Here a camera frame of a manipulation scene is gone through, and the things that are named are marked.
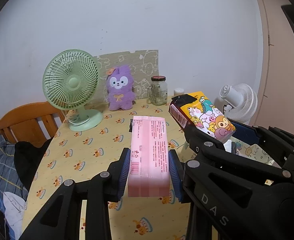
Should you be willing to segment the black clothing on chair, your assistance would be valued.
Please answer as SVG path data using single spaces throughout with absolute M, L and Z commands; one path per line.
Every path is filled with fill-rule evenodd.
M 35 147 L 27 141 L 19 141 L 14 146 L 14 166 L 27 191 L 31 188 L 35 173 L 51 141 L 52 138 L 46 140 L 41 147 Z

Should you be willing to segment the wooden chair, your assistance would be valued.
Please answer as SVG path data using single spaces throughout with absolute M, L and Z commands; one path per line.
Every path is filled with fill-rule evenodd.
M 55 116 L 61 121 L 65 119 L 63 111 L 47 101 L 22 105 L 0 118 L 0 134 L 12 144 L 27 141 L 35 147 L 40 147 L 47 139 L 38 121 L 44 123 L 45 130 L 52 138 L 58 131 Z

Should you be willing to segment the glass jar with lid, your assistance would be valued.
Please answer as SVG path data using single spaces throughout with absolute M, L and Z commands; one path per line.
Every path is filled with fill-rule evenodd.
M 151 85 L 148 87 L 148 103 L 155 106 L 165 105 L 168 99 L 168 85 L 165 76 L 151 77 Z

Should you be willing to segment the patterned cardboard backboard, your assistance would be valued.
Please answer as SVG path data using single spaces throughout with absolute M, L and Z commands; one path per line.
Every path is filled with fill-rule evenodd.
M 99 84 L 90 104 L 107 101 L 106 79 L 107 71 L 111 68 L 127 65 L 133 76 L 133 90 L 136 99 L 148 97 L 148 87 L 151 77 L 159 74 L 158 50 L 123 51 L 95 56 L 96 66 L 99 70 Z

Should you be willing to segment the blue plaid bedding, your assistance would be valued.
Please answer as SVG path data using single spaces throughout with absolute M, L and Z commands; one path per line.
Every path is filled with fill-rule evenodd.
M 26 200 L 28 190 L 15 169 L 14 151 L 14 144 L 10 144 L 0 135 L 0 199 L 3 199 L 4 192 L 11 192 Z

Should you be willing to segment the patterned fabric storage box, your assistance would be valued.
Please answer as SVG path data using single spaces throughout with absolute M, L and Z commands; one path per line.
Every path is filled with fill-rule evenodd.
M 231 137 L 224 143 L 224 148 L 229 153 L 280 168 L 274 159 L 257 144 L 249 145 L 239 139 Z

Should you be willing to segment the pink packet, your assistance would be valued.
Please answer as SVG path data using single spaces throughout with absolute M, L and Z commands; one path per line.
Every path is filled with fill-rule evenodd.
M 169 149 L 164 118 L 135 116 L 128 173 L 129 197 L 167 197 Z

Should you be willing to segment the purple plush toy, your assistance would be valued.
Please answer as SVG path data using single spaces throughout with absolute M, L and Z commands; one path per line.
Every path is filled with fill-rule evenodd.
M 133 91 L 133 77 L 128 65 L 110 68 L 107 71 L 107 100 L 109 110 L 129 110 L 133 106 L 135 93 Z

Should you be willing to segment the yellow cake-pattern tablecloth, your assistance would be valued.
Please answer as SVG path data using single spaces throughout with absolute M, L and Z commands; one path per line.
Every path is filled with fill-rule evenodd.
M 106 105 L 101 123 L 84 132 L 73 132 L 63 123 L 45 152 L 28 193 L 22 228 L 28 224 L 62 182 L 88 180 L 105 171 L 131 146 L 129 123 L 135 115 L 165 118 L 168 147 L 181 161 L 195 157 L 168 105 L 154 106 L 138 100 L 128 111 L 110 111 Z M 113 239 L 185 239 L 189 205 L 181 204 L 174 193 L 166 197 L 129 198 L 109 203 Z

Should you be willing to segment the white standing fan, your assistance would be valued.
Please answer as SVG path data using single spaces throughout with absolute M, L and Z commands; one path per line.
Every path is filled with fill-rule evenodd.
M 249 124 L 258 106 L 257 94 L 245 83 L 224 85 L 214 102 L 229 120 L 242 124 Z

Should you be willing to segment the green desk fan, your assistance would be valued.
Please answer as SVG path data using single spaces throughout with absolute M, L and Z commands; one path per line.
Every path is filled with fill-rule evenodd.
M 83 50 L 65 50 L 47 65 L 42 77 L 44 96 L 57 109 L 75 111 L 67 118 L 70 130 L 87 131 L 102 121 L 99 110 L 84 107 L 95 94 L 99 79 L 94 58 Z

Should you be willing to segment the white cloth on floor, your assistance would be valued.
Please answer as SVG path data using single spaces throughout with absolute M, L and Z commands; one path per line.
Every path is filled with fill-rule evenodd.
M 26 202 L 21 197 L 11 192 L 3 193 L 4 216 L 9 227 L 14 232 L 14 239 L 22 235 L 22 220 L 26 208 Z

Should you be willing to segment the beige door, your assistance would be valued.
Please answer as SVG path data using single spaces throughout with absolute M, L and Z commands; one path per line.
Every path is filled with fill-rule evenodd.
M 294 134 L 294 33 L 282 10 L 288 0 L 257 0 L 263 32 L 258 107 L 250 124 Z

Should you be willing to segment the cotton swab container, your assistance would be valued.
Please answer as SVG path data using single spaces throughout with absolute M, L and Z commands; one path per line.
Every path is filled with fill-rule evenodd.
M 184 94 L 184 89 L 183 88 L 175 88 L 174 89 L 174 96 L 179 96 Z

